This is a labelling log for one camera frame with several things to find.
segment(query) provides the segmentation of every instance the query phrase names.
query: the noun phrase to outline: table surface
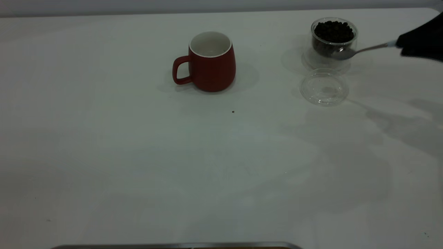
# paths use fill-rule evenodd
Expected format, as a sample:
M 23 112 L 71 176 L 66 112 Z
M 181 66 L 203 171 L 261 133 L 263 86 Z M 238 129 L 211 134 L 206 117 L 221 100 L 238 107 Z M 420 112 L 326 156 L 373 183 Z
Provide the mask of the table surface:
M 299 93 L 314 20 L 351 20 L 363 48 L 437 14 L 0 19 L 0 247 L 441 248 L 443 64 L 367 52 L 345 74 L 341 105 Z M 172 81 L 174 59 L 208 30 L 236 52 L 236 81 L 222 93 Z

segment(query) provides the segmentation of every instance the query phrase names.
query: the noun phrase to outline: metal spoon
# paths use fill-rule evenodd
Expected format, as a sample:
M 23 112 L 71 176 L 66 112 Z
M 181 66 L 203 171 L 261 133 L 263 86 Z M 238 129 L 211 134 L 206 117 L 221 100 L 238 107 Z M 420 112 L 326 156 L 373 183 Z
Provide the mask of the metal spoon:
M 351 48 L 345 48 L 345 49 L 341 49 L 339 51 L 332 53 L 331 58 L 339 60 L 339 61 L 344 61 L 344 60 L 352 58 L 354 55 L 361 53 L 361 52 L 379 49 L 379 48 L 383 48 L 383 47 L 395 47 L 396 42 L 397 42 L 397 40 L 394 40 L 394 41 L 390 41 L 390 42 L 380 44 L 377 46 L 368 47 L 365 49 L 360 49 L 358 51 L 355 51 L 354 49 L 351 49 Z

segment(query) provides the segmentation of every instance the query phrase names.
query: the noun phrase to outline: transparent container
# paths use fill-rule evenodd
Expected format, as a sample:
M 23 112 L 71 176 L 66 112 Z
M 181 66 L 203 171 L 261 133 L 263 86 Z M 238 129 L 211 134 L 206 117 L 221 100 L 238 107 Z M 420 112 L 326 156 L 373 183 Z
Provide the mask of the transparent container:
M 318 68 L 303 79 L 300 93 L 314 105 L 334 106 L 346 99 L 349 88 L 338 71 Z
M 354 37 L 350 41 L 345 43 L 332 43 L 321 39 L 315 34 L 314 30 L 319 23 L 325 23 L 327 21 L 348 23 L 348 26 L 351 28 Z M 346 70 L 350 66 L 350 59 L 339 61 L 332 59 L 331 55 L 333 53 L 339 53 L 340 51 L 343 51 L 347 48 L 355 50 L 357 47 L 357 37 L 357 28 L 348 20 L 337 17 L 326 17 L 318 19 L 311 25 L 311 35 L 306 40 L 302 61 L 305 66 L 310 69 L 331 68 L 338 71 Z

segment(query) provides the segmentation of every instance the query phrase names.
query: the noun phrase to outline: gray wall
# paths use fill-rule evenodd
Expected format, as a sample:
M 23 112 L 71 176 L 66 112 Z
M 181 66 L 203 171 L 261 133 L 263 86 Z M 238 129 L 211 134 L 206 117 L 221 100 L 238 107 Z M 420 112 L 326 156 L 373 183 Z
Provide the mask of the gray wall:
M 0 16 L 66 16 L 166 12 L 395 8 L 437 6 L 440 0 L 1 0 Z

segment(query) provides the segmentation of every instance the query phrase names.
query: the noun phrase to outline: red mug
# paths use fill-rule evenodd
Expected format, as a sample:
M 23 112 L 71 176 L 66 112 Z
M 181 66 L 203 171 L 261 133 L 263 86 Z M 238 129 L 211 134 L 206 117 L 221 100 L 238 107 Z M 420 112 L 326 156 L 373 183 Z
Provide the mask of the red mug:
M 188 62 L 189 76 L 177 79 L 177 69 Z M 172 66 L 172 77 L 178 85 L 193 82 L 207 92 L 228 88 L 235 78 L 235 55 L 232 41 L 218 32 L 204 32 L 189 42 L 189 55 L 177 58 Z

